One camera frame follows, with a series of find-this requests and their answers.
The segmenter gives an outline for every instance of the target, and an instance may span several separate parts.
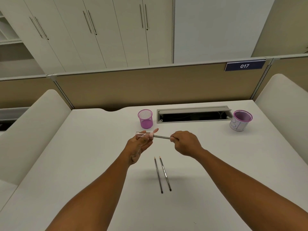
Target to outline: metal rod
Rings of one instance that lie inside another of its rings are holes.
[[[153,135],[155,138],[161,138],[161,139],[170,139],[170,137],[165,137],[165,136],[158,136],[158,135]]]
[[[34,19],[36,20],[36,22],[37,22],[38,26],[39,26],[39,27],[40,27],[40,29],[42,30],[42,32],[43,32],[44,36],[46,37],[46,39],[47,39],[47,40],[49,40],[49,39],[48,39],[48,37],[47,37],[47,35],[45,34],[45,32],[44,32],[44,30],[43,30],[42,26],[39,24],[39,21],[37,20],[37,18],[36,18],[35,16],[34,16]]]
[[[144,4],[145,6],[145,17],[147,18],[147,28],[149,28],[149,25],[148,25],[148,15],[147,15],[147,5]]]
[[[165,177],[166,177],[166,180],[167,180],[167,184],[168,184],[169,190],[171,191],[171,186],[170,186],[170,183],[169,183],[166,171],[165,171],[165,167],[163,165],[163,161],[161,160],[161,157],[159,157],[159,159],[160,159],[161,166],[163,167],[163,170],[164,170],[164,174],[165,174]]]
[[[92,17],[91,17],[90,11],[88,11],[88,13],[89,13],[90,21],[91,21],[91,23],[92,23],[92,26],[93,26],[93,29],[94,29],[95,35],[97,35],[97,32],[96,32],[96,29],[95,29],[95,26],[94,26],[94,23],[93,23],[93,20],[92,20]]]
[[[156,158],[155,158],[155,157],[154,157],[154,161],[155,161],[156,172],[157,172],[158,181],[159,181],[159,186],[160,186],[160,192],[163,193],[163,188],[161,187],[161,182],[160,182],[160,177],[159,177],[159,171],[158,171],[158,167],[157,167],[157,163],[156,163]]]
[[[31,19],[31,22],[33,23],[33,25],[34,25],[35,29],[38,31],[38,33],[39,33],[39,35],[41,36],[41,38],[43,38],[43,36],[40,34],[40,32],[39,32],[38,28],[37,28],[37,27],[36,27],[36,25],[34,24],[34,22],[33,22],[32,18],[31,18],[30,16],[29,16],[29,18]]]
[[[85,13],[84,11],[82,11],[82,12],[83,12],[84,18],[86,19],[86,22],[87,22],[87,25],[88,25],[88,27],[89,27],[90,33],[92,34],[90,25],[89,25],[88,20],[87,20],[87,17],[86,17],[86,13]]]
[[[141,4],[139,4],[139,7],[140,7],[141,24],[142,24],[142,28],[143,28],[142,13],[141,13]]]

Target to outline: pink mesh pencil cup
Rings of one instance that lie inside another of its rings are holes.
[[[138,117],[142,128],[149,129],[153,126],[152,115],[153,113],[149,109],[143,109],[138,112]]]
[[[236,110],[230,122],[230,127],[235,131],[243,131],[248,123],[252,120],[252,115],[245,110]]]

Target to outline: blue sign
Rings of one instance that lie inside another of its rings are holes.
[[[225,71],[262,69],[266,60],[246,61],[246,62],[228,62]]]

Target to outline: wall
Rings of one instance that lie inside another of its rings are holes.
[[[308,0],[275,0],[253,57],[308,51]]]
[[[23,43],[0,45],[0,77],[44,74]]]
[[[175,0],[174,62],[250,57],[274,0]]]

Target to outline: pencil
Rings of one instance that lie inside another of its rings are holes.
[[[166,177],[166,180],[167,180],[167,183],[168,183],[169,190],[171,191],[171,186],[170,186],[170,183],[169,183],[166,171],[165,171],[165,167],[163,165],[163,161],[161,160],[161,157],[159,157],[159,159],[160,159],[161,166],[163,167],[163,170],[164,170],[164,174],[165,174],[165,177]]]
[[[154,161],[155,161],[155,165],[156,165],[156,172],[157,172],[157,176],[158,176],[158,181],[159,181],[159,186],[160,186],[160,192],[163,193],[163,188],[161,187],[161,182],[160,182],[160,177],[159,177],[159,171],[158,171],[158,167],[157,167],[157,163],[156,163],[156,158],[154,157]]]

